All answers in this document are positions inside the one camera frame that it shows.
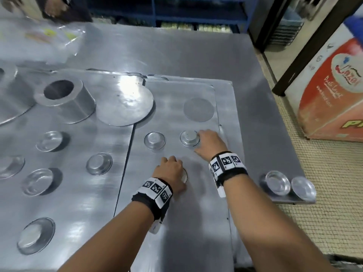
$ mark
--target clear plastic bag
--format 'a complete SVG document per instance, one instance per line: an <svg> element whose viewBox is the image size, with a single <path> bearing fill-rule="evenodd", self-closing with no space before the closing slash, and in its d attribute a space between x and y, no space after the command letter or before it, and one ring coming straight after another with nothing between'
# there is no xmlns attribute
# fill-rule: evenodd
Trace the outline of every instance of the clear plastic bag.
<svg viewBox="0 0 363 272"><path fill-rule="evenodd" d="M30 19L0 20L0 59L62 64L76 55L85 35L84 23L55 24Z"/></svg>

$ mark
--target wristband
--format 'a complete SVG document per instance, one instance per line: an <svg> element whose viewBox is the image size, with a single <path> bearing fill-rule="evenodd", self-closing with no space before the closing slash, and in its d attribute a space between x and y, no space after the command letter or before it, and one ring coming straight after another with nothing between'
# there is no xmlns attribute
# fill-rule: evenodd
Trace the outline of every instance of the wristband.
<svg viewBox="0 0 363 272"><path fill-rule="evenodd" d="M154 220L158 220L165 216L172 195L173 190L166 181L160 178L149 178L131 200L145 204L154 215Z"/></svg>
<svg viewBox="0 0 363 272"><path fill-rule="evenodd" d="M241 162L238 155L230 151L223 151L215 155L209 163L209 169L213 175L217 188L223 186L223 183L238 175L246 174L245 165Z"/></svg>

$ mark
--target yellow tile floor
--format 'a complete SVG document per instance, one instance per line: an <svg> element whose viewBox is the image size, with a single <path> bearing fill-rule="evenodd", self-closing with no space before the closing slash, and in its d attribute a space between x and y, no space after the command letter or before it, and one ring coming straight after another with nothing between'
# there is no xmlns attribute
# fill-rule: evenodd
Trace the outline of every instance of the yellow tile floor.
<svg viewBox="0 0 363 272"><path fill-rule="evenodd" d="M256 55L272 88L265 60ZM323 253L363 257L363 143L307 140L287 99L274 96L306 177L317 191L315 205L280 208Z"/></svg>

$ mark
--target floor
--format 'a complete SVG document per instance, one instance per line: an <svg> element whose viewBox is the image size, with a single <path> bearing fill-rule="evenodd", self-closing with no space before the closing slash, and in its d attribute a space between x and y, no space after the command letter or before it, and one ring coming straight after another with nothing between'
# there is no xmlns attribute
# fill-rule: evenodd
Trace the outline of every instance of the floor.
<svg viewBox="0 0 363 272"><path fill-rule="evenodd" d="M263 56L256 51L273 88ZM275 96L306 177L317 190L315 205L280 205L323 253L363 258L363 143L307 140L287 99Z"/></svg>
<svg viewBox="0 0 363 272"><path fill-rule="evenodd" d="M338 0L327 0L312 21L306 20L291 45L285 47L279 45L267 46L265 56L277 81L279 81L284 72L288 69L337 1Z"/></svg>

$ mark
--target metal table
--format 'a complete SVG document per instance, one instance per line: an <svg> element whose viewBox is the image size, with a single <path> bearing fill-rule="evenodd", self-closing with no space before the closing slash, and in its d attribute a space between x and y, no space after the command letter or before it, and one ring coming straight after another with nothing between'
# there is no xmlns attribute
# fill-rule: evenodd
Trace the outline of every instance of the metal table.
<svg viewBox="0 0 363 272"><path fill-rule="evenodd" d="M270 170L289 179L304 176L248 35L106 24L88 24L86 31L84 46L68 67L232 81L252 179L259 183ZM272 200L296 202L289 196ZM231 236L237 266L251 265L233 223Z"/></svg>

